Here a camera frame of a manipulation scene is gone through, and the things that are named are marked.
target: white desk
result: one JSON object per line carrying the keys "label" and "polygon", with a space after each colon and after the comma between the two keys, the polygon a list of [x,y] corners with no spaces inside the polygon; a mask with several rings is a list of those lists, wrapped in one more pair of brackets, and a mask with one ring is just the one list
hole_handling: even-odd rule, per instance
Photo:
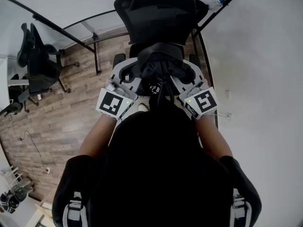
{"label": "white desk", "polygon": [[28,85],[28,80],[10,80],[15,74],[19,77],[27,73],[27,68],[20,68],[16,60],[6,58],[0,64],[0,111],[9,104],[9,86]]}

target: wooden floor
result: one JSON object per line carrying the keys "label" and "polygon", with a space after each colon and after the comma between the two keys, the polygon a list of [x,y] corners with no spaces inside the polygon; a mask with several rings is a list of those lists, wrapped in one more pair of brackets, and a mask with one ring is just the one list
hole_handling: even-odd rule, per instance
{"label": "wooden floor", "polygon": [[[27,101],[29,113],[22,111],[18,115],[0,118],[0,137],[9,161],[35,181],[34,197],[42,199],[47,196],[47,201],[53,201],[66,161],[77,155],[85,136],[100,117],[95,107],[100,89],[112,70],[114,56],[125,53],[128,58],[128,42],[129,36],[126,35],[97,44],[98,64],[102,71],[99,76],[95,72],[94,54],[79,45],[70,47],[65,51],[62,64],[78,62],[80,67],[64,69],[61,80],[71,93],[63,93],[55,84],[52,92],[44,94],[39,106]],[[198,40],[196,42],[202,72],[208,78],[202,48]],[[188,60],[188,56],[195,53],[191,38],[184,49]],[[43,162],[26,130],[30,132]],[[47,174],[41,166],[49,167],[50,173]]]}

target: electrical outlet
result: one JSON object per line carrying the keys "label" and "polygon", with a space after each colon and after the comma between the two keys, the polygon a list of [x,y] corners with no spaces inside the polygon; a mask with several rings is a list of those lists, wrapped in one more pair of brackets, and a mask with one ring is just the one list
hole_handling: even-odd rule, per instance
{"label": "electrical outlet", "polygon": [[226,116],[227,116],[227,119],[231,122],[232,121],[232,114],[231,113],[227,113]]}
{"label": "electrical outlet", "polygon": [[231,92],[230,92],[230,90],[226,90],[225,91],[225,97],[228,98],[228,99],[231,98]]}

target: white sneaker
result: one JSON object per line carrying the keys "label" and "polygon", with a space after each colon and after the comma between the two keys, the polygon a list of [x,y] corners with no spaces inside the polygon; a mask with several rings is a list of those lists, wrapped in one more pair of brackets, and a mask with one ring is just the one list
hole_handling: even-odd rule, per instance
{"label": "white sneaker", "polygon": [[148,112],[149,110],[144,104],[139,104],[138,105],[138,111]]}

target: backpack strap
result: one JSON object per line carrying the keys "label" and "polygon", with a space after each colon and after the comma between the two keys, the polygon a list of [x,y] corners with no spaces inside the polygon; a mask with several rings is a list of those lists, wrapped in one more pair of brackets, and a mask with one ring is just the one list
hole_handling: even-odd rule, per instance
{"label": "backpack strap", "polygon": [[251,205],[239,194],[238,189],[234,188],[230,227],[250,227],[250,220]]}
{"label": "backpack strap", "polygon": [[65,206],[63,212],[63,227],[88,227],[86,207],[82,204],[80,192],[74,192],[74,197]]}

